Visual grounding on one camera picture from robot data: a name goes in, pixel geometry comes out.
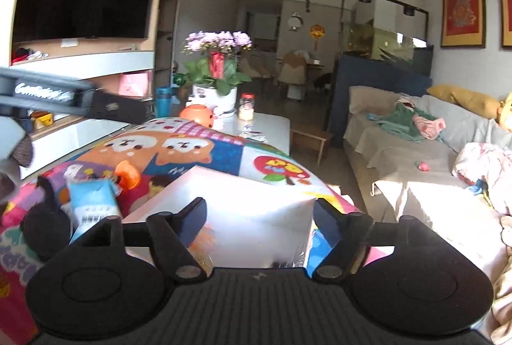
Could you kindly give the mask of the black plush toy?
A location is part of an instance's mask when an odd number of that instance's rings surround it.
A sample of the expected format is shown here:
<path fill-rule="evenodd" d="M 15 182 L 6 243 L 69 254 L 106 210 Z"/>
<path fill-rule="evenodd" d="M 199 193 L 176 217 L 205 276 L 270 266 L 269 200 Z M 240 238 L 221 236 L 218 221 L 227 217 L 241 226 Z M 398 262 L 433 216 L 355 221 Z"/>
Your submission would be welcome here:
<path fill-rule="evenodd" d="M 44 198 L 26 213 L 20 229 L 26 245 L 41 261 L 48 261 L 68 246 L 73 226 L 57 202 L 50 180 L 41 175 L 36 186 L 43 189 Z"/>

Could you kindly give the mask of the colourful cartoon play mat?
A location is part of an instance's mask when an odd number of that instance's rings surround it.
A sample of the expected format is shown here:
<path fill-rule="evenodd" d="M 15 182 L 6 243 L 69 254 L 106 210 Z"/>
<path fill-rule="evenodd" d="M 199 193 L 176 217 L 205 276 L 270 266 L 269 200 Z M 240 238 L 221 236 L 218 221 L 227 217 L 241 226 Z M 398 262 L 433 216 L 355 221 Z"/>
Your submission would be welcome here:
<path fill-rule="evenodd" d="M 67 208 L 73 225 L 68 184 L 91 177 L 111 178 L 121 161 L 129 161 L 141 177 L 140 186 L 121 191 L 116 197 L 125 217 L 195 166 L 268 185 L 287 185 L 313 198 L 323 198 L 343 213 L 354 211 L 354 206 L 339 193 L 275 147 L 207 129 L 180 118 L 164 118 L 137 126 L 45 173 L 57 202 Z M 307 264 L 316 264 L 327 253 L 328 247 L 315 225 L 311 240 Z"/>

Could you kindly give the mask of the beige sofa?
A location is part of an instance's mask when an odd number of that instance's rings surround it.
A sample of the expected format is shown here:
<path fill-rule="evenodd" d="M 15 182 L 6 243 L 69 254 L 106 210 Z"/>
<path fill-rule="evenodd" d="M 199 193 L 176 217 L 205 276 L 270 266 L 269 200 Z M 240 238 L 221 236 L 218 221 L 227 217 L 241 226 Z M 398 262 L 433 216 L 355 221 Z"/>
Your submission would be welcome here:
<path fill-rule="evenodd" d="M 343 137 L 366 210 L 377 222 L 411 215 L 441 235 L 496 281 L 507 264 L 500 214 L 470 193 L 452 174 L 456 157 L 469 142 L 511 143 L 506 132 L 452 103 L 430 95 L 411 102 L 446 122 L 435 141 L 408 142 L 381 129 L 368 113 L 388 115 L 399 94 L 365 86 L 349 88 L 348 124 Z M 424 161 L 429 172 L 417 169 Z"/>

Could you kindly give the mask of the pink white blanket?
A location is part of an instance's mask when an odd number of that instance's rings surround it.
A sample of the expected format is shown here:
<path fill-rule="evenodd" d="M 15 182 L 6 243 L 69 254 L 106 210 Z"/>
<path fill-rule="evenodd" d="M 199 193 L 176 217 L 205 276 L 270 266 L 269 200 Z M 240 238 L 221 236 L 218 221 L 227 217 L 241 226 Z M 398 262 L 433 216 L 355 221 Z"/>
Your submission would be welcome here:
<path fill-rule="evenodd" d="M 487 184 L 492 207 L 511 215 L 511 150 L 496 144 L 467 143 L 455 160 L 452 174 L 469 185 Z"/>

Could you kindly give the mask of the red lid candy jar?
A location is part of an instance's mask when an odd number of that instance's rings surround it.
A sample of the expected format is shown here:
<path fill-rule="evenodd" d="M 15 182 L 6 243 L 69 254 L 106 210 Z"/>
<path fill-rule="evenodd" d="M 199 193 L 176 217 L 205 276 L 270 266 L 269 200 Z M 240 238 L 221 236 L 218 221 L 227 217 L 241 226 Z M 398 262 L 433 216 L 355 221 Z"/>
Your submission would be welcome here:
<path fill-rule="evenodd" d="M 254 117 L 254 94 L 243 93 L 239 100 L 238 118 L 243 122 L 251 122 Z"/>

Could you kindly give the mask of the yellow cushion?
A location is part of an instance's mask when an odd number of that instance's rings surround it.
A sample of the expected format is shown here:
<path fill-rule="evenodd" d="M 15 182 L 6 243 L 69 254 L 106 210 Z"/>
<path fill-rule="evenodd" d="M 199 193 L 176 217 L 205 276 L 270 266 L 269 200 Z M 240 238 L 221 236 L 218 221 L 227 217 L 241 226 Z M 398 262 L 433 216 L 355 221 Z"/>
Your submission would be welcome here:
<path fill-rule="evenodd" d="M 453 103 L 486 119 L 497 119 L 501 103 L 494 97 L 450 84 L 427 88 L 427 93 L 447 103 Z"/>

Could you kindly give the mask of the yellow plush toy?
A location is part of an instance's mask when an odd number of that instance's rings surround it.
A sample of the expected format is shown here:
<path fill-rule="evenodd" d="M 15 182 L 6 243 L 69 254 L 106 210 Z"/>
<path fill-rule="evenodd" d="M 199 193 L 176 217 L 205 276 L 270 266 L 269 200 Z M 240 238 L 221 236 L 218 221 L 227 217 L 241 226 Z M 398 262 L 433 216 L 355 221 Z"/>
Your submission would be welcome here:
<path fill-rule="evenodd" d="M 501 102 L 501 106 L 497 111 L 497 121 L 502 128 L 512 129 L 512 92 Z"/>

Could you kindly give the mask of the orange round toy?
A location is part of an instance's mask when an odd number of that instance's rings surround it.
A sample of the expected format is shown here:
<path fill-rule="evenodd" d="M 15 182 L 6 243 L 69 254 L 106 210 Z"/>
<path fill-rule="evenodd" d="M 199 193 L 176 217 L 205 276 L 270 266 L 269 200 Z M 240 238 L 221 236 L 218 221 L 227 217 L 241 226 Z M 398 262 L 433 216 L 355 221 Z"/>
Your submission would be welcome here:
<path fill-rule="evenodd" d="M 179 114 L 179 118 L 196 122 L 205 128 L 211 129 L 214 123 L 212 109 L 202 104 L 191 104 L 186 106 Z"/>

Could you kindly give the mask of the small pink toy on sofa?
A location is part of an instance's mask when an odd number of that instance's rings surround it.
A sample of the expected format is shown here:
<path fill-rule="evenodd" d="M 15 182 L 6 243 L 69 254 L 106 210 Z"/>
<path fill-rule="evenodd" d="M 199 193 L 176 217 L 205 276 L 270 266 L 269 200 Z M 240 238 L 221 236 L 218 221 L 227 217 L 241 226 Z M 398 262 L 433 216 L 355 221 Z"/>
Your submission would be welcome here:
<path fill-rule="evenodd" d="M 420 170 L 422 172 L 429 172 L 429 170 L 430 170 L 430 166 L 424 161 L 417 161 L 416 167 L 418 170 Z"/>

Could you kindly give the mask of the orange plastic toy shell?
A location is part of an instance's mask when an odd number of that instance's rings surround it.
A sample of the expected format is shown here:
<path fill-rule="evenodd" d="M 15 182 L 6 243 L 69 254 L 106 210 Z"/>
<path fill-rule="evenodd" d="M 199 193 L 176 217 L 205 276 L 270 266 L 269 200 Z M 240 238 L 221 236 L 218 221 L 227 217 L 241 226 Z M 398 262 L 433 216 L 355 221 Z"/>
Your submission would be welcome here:
<path fill-rule="evenodd" d="M 122 191 L 130 191 L 140 186 L 141 177 L 139 170 L 129 161 L 121 161 L 114 171 L 116 185 Z"/>

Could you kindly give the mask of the blue wet wipes pack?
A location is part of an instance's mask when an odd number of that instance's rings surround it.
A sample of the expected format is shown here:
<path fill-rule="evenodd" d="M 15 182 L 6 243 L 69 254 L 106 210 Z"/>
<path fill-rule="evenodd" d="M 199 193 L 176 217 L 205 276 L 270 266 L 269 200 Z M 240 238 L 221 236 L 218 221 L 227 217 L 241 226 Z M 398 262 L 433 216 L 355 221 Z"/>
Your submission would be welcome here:
<path fill-rule="evenodd" d="M 116 201 L 120 191 L 112 180 L 72 181 L 68 184 L 68 191 L 76 227 L 71 243 L 102 219 L 122 215 Z"/>

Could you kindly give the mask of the glass fish tank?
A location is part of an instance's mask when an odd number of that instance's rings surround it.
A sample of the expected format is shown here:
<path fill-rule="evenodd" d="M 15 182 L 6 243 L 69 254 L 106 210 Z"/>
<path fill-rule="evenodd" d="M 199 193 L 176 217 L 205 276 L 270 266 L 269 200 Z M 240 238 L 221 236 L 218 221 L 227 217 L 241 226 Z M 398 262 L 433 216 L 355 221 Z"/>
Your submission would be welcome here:
<path fill-rule="evenodd" d="M 423 76 L 431 73 L 429 12 L 402 0 L 342 0 L 339 51 Z"/>

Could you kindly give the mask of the green clothes on sofa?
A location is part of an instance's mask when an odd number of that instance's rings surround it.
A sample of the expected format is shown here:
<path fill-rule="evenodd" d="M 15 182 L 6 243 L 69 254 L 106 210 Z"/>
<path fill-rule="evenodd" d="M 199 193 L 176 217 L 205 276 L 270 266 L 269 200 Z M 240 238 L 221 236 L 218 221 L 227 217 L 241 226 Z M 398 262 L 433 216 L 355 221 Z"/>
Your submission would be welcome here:
<path fill-rule="evenodd" d="M 413 117 L 418 115 L 429 121 L 436 120 L 436 117 L 420 109 L 408 108 L 403 103 L 396 103 L 393 111 L 388 115 L 377 115 L 368 113 L 366 118 L 378 124 L 385 132 L 399 137 L 408 142 L 422 142 L 424 137 L 416 127 Z"/>

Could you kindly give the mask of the pink cardboard box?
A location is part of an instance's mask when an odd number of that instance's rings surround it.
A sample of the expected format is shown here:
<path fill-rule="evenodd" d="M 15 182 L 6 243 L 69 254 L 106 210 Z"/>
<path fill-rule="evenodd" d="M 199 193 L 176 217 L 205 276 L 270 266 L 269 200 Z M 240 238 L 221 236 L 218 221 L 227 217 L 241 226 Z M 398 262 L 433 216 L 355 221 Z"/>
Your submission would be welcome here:
<path fill-rule="evenodd" d="M 191 244 L 200 263 L 209 268 L 307 265 L 315 198 L 287 185 L 195 166 L 123 222 L 143 222 L 154 213 L 178 213 L 197 197 L 206 201 L 206 225 Z"/>

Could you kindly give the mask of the dining chair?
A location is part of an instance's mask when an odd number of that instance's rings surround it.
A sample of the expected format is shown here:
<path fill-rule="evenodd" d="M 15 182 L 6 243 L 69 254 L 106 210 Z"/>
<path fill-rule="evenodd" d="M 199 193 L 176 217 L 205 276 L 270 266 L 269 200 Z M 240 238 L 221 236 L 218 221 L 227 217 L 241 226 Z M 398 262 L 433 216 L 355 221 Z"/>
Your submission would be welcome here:
<path fill-rule="evenodd" d="M 281 60 L 278 82 L 286 86 L 286 97 L 303 101 L 306 96 L 307 63 L 303 55 L 286 53 Z"/>

